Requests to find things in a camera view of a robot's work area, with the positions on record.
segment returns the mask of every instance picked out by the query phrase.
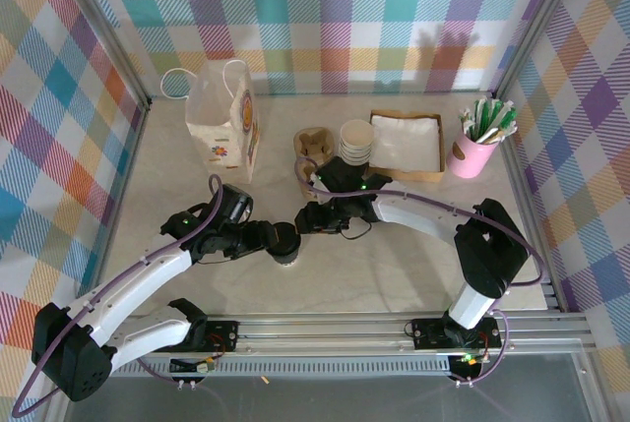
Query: white cup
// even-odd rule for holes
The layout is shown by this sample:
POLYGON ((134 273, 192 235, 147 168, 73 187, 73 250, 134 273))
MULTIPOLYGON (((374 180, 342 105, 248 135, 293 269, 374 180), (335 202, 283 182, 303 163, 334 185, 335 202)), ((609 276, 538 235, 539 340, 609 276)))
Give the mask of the white cup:
POLYGON ((347 163, 366 163, 372 153, 374 128, 369 122, 353 119, 342 126, 339 142, 340 157, 347 163))

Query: white paper bag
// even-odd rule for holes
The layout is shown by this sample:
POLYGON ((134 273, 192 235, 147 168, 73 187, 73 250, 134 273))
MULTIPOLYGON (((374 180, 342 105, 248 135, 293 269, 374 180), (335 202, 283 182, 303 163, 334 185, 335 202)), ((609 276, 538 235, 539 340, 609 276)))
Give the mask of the white paper bag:
POLYGON ((174 68, 164 74, 160 88, 168 98, 186 99, 186 125, 209 173, 223 182, 250 183, 260 123, 247 63, 208 61, 197 75, 174 68), (186 96, 172 97, 162 89, 164 78, 176 70, 195 77, 186 96))

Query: white table surface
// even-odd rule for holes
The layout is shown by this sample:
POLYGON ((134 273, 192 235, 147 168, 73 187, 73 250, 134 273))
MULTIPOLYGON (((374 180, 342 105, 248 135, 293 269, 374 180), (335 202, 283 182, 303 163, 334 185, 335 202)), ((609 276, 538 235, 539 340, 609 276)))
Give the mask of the white table surface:
MULTIPOLYGON (((252 219, 293 222, 304 207, 293 176, 292 139, 298 130, 328 127, 337 139, 344 122, 369 119, 372 109, 437 112, 442 115, 447 150, 457 133, 459 110, 478 96, 257 97, 262 119, 254 179, 250 185, 238 185, 254 198, 252 219)), ((111 277, 136 262, 173 213, 207 201, 207 184, 208 172, 184 123, 183 102, 157 101, 149 113, 103 275, 111 277)), ((447 171, 440 183, 408 184, 437 199, 470 206, 491 197, 503 204, 523 230, 498 151, 472 180, 447 171)), ((352 225, 362 230, 364 224, 357 219, 352 225)), ((535 276, 529 260, 517 280, 535 276)), ((453 247, 401 225, 376 223, 357 241, 339 235, 303 236, 292 267, 276 264, 265 252, 220 265, 197 265, 163 286, 135 314, 147 314, 179 297, 208 314, 443 311, 463 282, 453 247)), ((501 307, 544 309, 540 286, 513 289, 501 307)))

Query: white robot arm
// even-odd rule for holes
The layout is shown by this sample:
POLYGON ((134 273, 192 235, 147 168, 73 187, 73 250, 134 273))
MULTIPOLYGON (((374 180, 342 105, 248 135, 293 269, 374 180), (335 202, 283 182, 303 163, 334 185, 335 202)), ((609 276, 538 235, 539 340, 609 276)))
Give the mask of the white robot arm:
MULTIPOLYGON (((320 188, 330 186, 330 183, 326 184, 324 173, 326 171, 318 171, 320 188)), ((290 227, 281 226, 286 225, 285 222, 271 225, 264 221, 249 221, 253 204, 251 198, 236 188, 224 185, 220 213, 207 230, 130 273, 93 306, 90 305, 91 297, 105 284, 64 309, 54 304, 45 306, 35 319, 33 362, 37 362, 50 341, 87 306, 90 311, 62 340, 43 367, 44 373, 72 400, 89 396, 112 371, 157 349, 187 345, 186 351, 201 351, 207 316, 185 299, 173 301, 145 318, 125 320, 163 284, 188 270, 207 254, 223 251, 226 257, 236 259, 265 249, 274 259, 286 263, 297 254, 299 234, 338 233, 347 228, 351 217, 358 216, 370 222, 406 225, 457 248, 466 282, 445 318, 430 325, 432 329, 444 333, 445 338, 453 340, 455 347, 464 347, 472 339, 477 340, 475 326, 494 300, 501 297, 527 258, 527 252, 500 234, 494 236, 478 224, 470 220, 466 222, 461 216, 408 200, 406 188, 400 183, 384 181, 376 189, 384 184, 387 184, 387 190, 402 191, 403 194, 399 197, 373 195, 338 201, 332 199, 325 204, 309 203, 297 215, 295 227, 292 224, 289 224, 290 227)), ((498 203, 487 204, 487 201, 480 206, 483 213, 507 223, 518 232, 503 208, 498 203)), ((211 205, 198 205, 173 215, 162 226, 161 235, 155 239, 151 249, 158 250, 195 230, 211 205)))

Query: pink cup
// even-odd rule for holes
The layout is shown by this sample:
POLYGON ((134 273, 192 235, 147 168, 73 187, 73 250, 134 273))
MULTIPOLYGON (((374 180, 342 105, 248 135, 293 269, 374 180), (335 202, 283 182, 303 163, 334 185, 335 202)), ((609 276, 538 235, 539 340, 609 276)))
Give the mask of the pink cup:
POLYGON ((464 135, 464 132, 460 132, 449 150, 446 164, 453 174, 460 178, 475 178, 490 159, 497 145, 499 144, 477 144, 464 135))

